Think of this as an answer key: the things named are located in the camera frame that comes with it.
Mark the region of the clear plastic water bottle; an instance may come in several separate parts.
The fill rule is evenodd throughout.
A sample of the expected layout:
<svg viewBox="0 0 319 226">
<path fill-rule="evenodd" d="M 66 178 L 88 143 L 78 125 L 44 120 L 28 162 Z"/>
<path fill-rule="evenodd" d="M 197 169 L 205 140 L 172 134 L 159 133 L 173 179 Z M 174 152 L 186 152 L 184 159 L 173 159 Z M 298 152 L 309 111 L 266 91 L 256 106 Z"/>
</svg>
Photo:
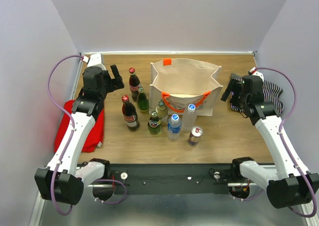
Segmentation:
<svg viewBox="0 0 319 226">
<path fill-rule="evenodd" d="M 197 118 L 196 106 L 194 104 L 189 104 L 184 110 L 182 117 L 182 130 L 185 132 L 190 132 L 195 124 Z"/>
</svg>

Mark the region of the beige canvas tote bag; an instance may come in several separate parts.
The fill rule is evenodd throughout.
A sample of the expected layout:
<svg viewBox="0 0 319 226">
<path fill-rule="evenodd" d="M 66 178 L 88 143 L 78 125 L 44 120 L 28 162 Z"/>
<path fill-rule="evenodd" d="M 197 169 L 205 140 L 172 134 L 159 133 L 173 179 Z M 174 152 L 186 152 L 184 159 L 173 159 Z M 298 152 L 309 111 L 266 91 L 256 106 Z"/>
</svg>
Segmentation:
<svg viewBox="0 0 319 226">
<path fill-rule="evenodd" d="M 199 116 L 212 116 L 223 87 L 217 81 L 221 69 L 220 65 L 186 58 L 152 62 L 150 110 L 162 100 L 169 114 L 181 115 L 189 104 L 194 104 Z"/>
</svg>

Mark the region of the blue label water bottle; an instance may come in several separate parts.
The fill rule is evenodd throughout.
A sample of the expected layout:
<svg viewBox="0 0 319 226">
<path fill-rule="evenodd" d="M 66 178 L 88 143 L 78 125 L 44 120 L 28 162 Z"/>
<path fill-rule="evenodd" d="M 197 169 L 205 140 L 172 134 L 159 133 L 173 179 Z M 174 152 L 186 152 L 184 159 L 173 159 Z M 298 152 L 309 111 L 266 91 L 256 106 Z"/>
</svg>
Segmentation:
<svg viewBox="0 0 319 226">
<path fill-rule="evenodd" d="M 167 135 L 171 141 L 176 141 L 181 132 L 182 120 L 177 114 L 173 114 L 167 124 Z"/>
</svg>

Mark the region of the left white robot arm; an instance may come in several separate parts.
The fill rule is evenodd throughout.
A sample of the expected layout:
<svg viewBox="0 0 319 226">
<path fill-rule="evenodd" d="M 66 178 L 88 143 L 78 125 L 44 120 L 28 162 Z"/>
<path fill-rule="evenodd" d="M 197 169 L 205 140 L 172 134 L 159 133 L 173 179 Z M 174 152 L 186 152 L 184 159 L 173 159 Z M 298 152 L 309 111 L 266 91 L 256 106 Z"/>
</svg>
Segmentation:
<svg viewBox="0 0 319 226">
<path fill-rule="evenodd" d="M 100 66 L 88 66 L 83 73 L 83 87 L 68 113 L 68 127 L 53 158 L 43 169 L 37 169 L 34 179 L 45 200 L 52 201 L 57 211 L 65 213 L 58 203 L 74 206 L 79 203 L 84 188 L 93 182 L 118 183 L 111 176 L 107 160 L 92 159 L 87 165 L 77 168 L 84 143 L 104 109 L 108 93 L 124 88 L 123 79 L 116 65 L 110 66 L 114 78 Z"/>
</svg>

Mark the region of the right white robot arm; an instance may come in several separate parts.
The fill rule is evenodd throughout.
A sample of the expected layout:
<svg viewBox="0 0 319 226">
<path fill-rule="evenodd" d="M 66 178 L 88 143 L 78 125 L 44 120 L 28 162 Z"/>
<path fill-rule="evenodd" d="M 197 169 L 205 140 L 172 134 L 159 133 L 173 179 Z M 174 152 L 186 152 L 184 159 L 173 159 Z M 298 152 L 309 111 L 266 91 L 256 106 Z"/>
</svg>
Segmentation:
<svg viewBox="0 0 319 226">
<path fill-rule="evenodd" d="M 280 113 L 272 102 L 266 102 L 263 78 L 246 75 L 232 78 L 221 100 L 230 100 L 241 107 L 247 118 L 261 134 L 273 158 L 276 172 L 271 172 L 250 157 L 232 161 L 230 178 L 240 182 L 244 178 L 263 189 L 273 207 L 280 209 L 308 204 L 319 189 L 319 175 L 310 173 L 299 159 L 282 125 Z"/>
</svg>

